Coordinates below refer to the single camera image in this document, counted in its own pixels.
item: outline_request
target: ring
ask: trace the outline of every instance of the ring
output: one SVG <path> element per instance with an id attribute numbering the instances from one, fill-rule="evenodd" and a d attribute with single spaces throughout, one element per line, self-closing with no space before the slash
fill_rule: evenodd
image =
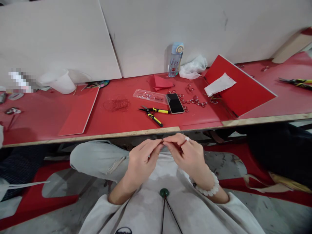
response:
<path id="1" fill-rule="evenodd" d="M 179 147 L 181 147 L 182 145 L 184 145 L 185 144 L 185 142 L 187 142 L 187 141 L 189 141 L 189 137 L 187 136 L 187 137 L 185 137 L 185 141 L 181 144 L 181 145 L 179 145 Z"/>

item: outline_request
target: table edge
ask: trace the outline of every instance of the table edge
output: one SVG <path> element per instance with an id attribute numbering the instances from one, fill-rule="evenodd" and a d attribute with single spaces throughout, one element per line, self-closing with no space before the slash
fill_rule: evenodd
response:
<path id="1" fill-rule="evenodd" d="M 301 113 L 301 114 L 291 114 L 291 115 L 277 115 L 277 116 L 268 116 L 268 117 L 258 117 L 258 118 L 249 118 L 249 119 L 236 119 L 236 120 L 222 121 L 221 123 L 223 124 L 223 127 L 233 127 L 233 126 L 251 125 L 251 124 L 259 124 L 259 123 L 263 124 L 263 123 L 305 120 L 305 119 L 312 119 L 312 112 Z M 203 129 L 207 129 L 207 128 L 190 129 L 188 131 L 203 130 Z M 125 137 L 141 136 L 141 135 L 171 133 L 171 132 L 179 132 L 179 131 L 181 131 L 180 127 L 176 126 L 176 127 L 168 127 L 168 128 L 156 128 L 156 129 L 147 129 L 147 130 L 122 132 L 122 133 L 111 133 L 111 134 L 86 136 L 86 137 L 81 136 L 81 137 L 72 137 L 72 138 L 62 138 L 62 139 L 54 139 L 54 140 L 33 141 L 33 142 L 9 144 L 9 145 L 4 145 L 3 148 L 16 147 L 16 146 L 28 146 L 28 145 L 68 143 L 68 142 L 106 139 L 106 138 L 124 137 L 124 136 Z"/>

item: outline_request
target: hand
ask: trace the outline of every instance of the hand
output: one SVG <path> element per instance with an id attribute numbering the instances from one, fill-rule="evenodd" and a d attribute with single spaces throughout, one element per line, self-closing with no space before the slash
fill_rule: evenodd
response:
<path id="1" fill-rule="evenodd" d="M 162 148 L 161 139 L 147 139 L 130 151 L 128 169 L 123 177 L 128 192 L 137 190 L 149 178 Z"/>
<path id="2" fill-rule="evenodd" d="M 204 160 L 203 147 L 196 141 L 189 140 L 181 146 L 180 153 L 174 143 L 181 145 L 185 141 L 185 135 L 177 133 L 174 136 L 164 138 L 163 144 L 169 149 L 178 166 L 185 171 L 204 190 L 210 190 L 214 186 L 214 179 L 209 167 Z"/>

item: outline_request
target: plastic cup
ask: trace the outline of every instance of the plastic cup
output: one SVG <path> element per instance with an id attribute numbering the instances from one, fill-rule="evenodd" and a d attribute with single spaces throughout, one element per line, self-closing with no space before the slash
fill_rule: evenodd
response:
<path id="1" fill-rule="evenodd" d="M 39 78 L 42 85 L 50 86 L 62 94 L 69 94 L 75 91 L 76 86 L 68 75 L 67 69 L 60 69 L 45 73 Z"/>

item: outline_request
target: white board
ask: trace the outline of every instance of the white board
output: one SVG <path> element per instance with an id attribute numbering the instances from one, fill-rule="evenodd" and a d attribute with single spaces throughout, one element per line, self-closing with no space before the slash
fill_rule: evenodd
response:
<path id="1" fill-rule="evenodd" d="M 68 68 L 75 82 L 121 78 L 98 0 L 44 0 L 0 7 L 0 85 L 8 70 L 34 78 Z"/>
<path id="2" fill-rule="evenodd" d="M 310 0 L 100 0 L 124 77 L 167 72 L 171 45 L 182 63 L 218 54 L 233 63 L 270 58 L 312 24 Z"/>

